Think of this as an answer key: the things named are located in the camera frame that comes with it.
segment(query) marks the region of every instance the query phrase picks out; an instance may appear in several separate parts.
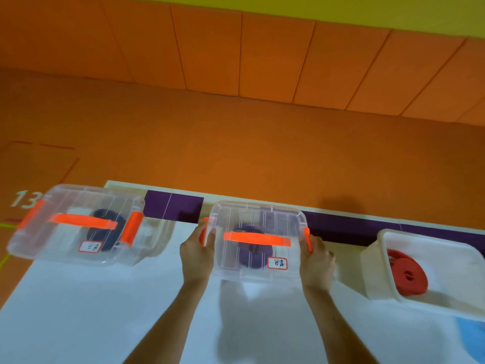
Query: white tabletop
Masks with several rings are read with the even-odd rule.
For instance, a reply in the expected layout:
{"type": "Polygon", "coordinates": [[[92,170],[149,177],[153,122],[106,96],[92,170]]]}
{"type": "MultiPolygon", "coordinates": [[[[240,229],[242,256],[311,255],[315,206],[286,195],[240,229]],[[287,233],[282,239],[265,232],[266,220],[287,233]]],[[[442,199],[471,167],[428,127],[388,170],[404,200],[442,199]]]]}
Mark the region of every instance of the white tabletop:
{"type": "MultiPolygon", "coordinates": [[[[194,224],[177,222],[163,252],[134,267],[36,261],[0,312],[0,361],[122,363],[182,285],[179,245],[194,224]]],[[[362,295],[361,248],[332,244],[332,296],[382,363],[475,363],[455,319],[362,295]]],[[[184,364],[326,362],[301,289],[212,278],[195,313],[184,364]]]]}

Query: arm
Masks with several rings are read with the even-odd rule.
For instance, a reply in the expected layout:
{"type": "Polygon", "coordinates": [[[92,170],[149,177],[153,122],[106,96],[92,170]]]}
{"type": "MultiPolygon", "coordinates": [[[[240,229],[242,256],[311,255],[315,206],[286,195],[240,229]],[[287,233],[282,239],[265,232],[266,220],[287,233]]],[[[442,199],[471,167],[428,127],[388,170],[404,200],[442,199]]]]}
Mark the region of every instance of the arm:
{"type": "Polygon", "coordinates": [[[330,364],[378,364],[348,325],[330,296],[335,256],[321,238],[310,236],[313,253],[300,241],[303,293],[317,322],[330,364]]]}
{"type": "Polygon", "coordinates": [[[199,221],[192,235],[180,245],[184,283],[179,294],[157,323],[125,360],[125,364],[178,364],[182,356],[193,314],[209,281],[214,265],[215,230],[211,230],[207,245],[199,236],[206,221],[199,221]]]}

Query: clear plastic storage box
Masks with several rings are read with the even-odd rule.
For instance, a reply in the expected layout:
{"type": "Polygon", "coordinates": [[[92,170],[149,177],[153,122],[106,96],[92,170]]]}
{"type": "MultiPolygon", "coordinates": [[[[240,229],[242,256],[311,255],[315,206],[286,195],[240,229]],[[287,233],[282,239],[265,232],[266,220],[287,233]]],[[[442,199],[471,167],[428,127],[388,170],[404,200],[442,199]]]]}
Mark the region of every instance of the clear plastic storage box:
{"type": "Polygon", "coordinates": [[[412,308],[485,321],[485,260],[474,247],[395,230],[381,230],[361,252],[362,274],[371,300],[397,301],[412,308]],[[425,293],[397,290],[388,251],[414,259],[427,277],[425,293]]]}
{"type": "Polygon", "coordinates": [[[305,215],[294,208],[222,201],[210,211],[216,229],[213,274],[223,280],[300,285],[300,237],[305,215]]]}
{"type": "Polygon", "coordinates": [[[9,241],[9,253],[67,263],[134,265],[147,249],[144,200],[106,188],[57,185],[37,202],[9,241]]]}

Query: forearm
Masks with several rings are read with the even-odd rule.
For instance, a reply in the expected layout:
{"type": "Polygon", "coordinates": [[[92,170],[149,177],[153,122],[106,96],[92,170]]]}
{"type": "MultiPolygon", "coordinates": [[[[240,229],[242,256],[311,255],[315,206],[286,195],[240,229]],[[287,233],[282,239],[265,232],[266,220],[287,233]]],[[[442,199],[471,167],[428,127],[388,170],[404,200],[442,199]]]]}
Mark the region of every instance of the forearm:
{"type": "Polygon", "coordinates": [[[125,360],[125,364],[178,364],[206,282],[184,284],[157,323],[125,360]]]}
{"type": "Polygon", "coordinates": [[[329,364],[377,364],[328,292],[308,288],[304,293],[322,336],[329,364]]]}

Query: hand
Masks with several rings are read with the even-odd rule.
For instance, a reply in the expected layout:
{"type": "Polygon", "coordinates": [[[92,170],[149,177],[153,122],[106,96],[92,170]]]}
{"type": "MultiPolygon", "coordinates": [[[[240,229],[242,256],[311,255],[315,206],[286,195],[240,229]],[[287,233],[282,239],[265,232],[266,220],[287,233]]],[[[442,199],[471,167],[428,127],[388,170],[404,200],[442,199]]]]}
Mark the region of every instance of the hand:
{"type": "Polygon", "coordinates": [[[308,252],[305,239],[300,239],[300,277],[303,289],[329,292],[335,271],[335,255],[328,251],[322,238],[310,235],[313,253],[308,252]]]}
{"type": "Polygon", "coordinates": [[[214,267],[215,229],[210,230],[207,236],[207,245],[202,246],[199,238],[206,225],[206,220],[199,220],[199,224],[192,235],[180,245],[184,284],[191,282],[207,284],[207,281],[209,281],[210,273],[214,267]]]}

